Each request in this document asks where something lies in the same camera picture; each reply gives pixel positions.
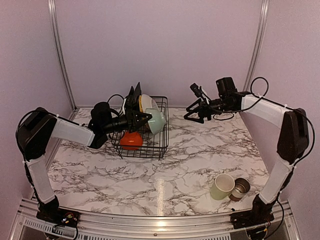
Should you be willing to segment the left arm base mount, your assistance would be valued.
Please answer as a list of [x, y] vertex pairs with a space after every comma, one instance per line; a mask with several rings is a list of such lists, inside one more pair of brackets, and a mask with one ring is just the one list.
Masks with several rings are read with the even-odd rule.
[[43, 203], [38, 199], [38, 212], [36, 217], [58, 226], [76, 228], [80, 213], [78, 211], [60, 208], [59, 200], [54, 196], [53, 200], [48, 203]]

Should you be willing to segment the white square floral plate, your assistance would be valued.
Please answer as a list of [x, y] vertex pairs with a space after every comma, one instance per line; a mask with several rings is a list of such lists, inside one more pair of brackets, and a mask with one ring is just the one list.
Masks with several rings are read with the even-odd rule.
[[142, 95], [141, 83], [138, 82], [134, 89], [133, 97], [132, 97], [132, 106], [133, 106], [133, 109], [135, 109], [136, 111], [140, 111], [139, 99], [141, 95]]

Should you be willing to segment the round brown rim floral plate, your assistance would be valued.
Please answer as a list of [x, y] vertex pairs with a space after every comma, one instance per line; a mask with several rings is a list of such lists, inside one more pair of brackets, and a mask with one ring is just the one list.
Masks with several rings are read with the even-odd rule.
[[142, 100], [142, 107], [143, 107], [144, 113], [145, 113], [146, 109], [159, 110], [159, 107], [158, 107], [156, 101], [152, 97], [150, 97], [149, 95], [142, 94], [141, 100]]

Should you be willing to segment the yellow polka dot plate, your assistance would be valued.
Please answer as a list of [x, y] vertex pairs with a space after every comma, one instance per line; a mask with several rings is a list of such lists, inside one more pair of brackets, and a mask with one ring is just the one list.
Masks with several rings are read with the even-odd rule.
[[143, 112], [144, 112], [144, 109], [143, 109], [143, 105], [142, 105], [142, 95], [140, 95], [140, 96], [138, 97], [138, 105], [139, 105], [139, 111], [140, 111], [141, 113], [143, 113]]

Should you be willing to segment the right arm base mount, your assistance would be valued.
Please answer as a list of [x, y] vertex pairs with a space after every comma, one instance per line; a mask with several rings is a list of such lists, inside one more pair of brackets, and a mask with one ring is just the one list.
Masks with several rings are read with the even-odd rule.
[[252, 202], [252, 209], [234, 212], [230, 215], [230, 221], [234, 229], [252, 227], [273, 221], [273, 206], [276, 200], [271, 203], [264, 203], [259, 195], [256, 195]]

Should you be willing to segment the white ceramic bowl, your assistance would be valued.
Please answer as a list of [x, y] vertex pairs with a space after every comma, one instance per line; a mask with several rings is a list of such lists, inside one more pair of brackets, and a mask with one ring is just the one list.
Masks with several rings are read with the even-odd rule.
[[119, 143], [124, 150], [135, 151], [143, 145], [143, 138], [138, 132], [126, 131]]

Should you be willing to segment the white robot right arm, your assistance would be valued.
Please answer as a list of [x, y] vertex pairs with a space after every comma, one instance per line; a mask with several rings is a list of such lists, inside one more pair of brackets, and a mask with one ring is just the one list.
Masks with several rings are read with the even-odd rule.
[[221, 94], [218, 99], [209, 100], [197, 95], [198, 99], [186, 108], [185, 120], [204, 123], [218, 114], [247, 112], [273, 124], [279, 129], [276, 159], [270, 176], [255, 198], [257, 203], [270, 205], [291, 180], [297, 162], [303, 159], [309, 146], [309, 131], [306, 112], [302, 108], [267, 100], [248, 91]]

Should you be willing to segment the black square floral plate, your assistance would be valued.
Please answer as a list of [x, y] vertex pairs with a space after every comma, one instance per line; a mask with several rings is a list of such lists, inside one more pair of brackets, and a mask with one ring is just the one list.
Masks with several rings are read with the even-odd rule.
[[134, 93], [135, 93], [135, 88], [133, 86], [131, 86], [131, 88], [129, 90], [129, 93], [128, 93], [126, 98], [129, 99], [129, 100], [132, 100]]

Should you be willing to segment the light green ceramic bowl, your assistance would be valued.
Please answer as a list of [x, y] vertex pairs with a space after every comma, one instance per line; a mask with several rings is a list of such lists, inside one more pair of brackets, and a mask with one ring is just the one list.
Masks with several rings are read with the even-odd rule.
[[147, 108], [147, 114], [151, 114], [152, 118], [148, 120], [148, 127], [153, 135], [158, 134], [166, 124], [164, 114], [155, 108]]

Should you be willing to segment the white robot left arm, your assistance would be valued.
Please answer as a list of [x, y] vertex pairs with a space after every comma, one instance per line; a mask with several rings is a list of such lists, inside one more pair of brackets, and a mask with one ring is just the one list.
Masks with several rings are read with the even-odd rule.
[[42, 107], [30, 111], [19, 122], [15, 136], [25, 161], [30, 183], [41, 204], [47, 204], [44, 215], [53, 223], [63, 219], [63, 211], [55, 204], [45, 154], [51, 139], [75, 142], [91, 149], [101, 148], [108, 140], [108, 134], [119, 131], [136, 132], [152, 119], [149, 113], [127, 109], [123, 115], [110, 108], [107, 102], [100, 102], [90, 111], [88, 126], [82, 126], [61, 116], [48, 112]]

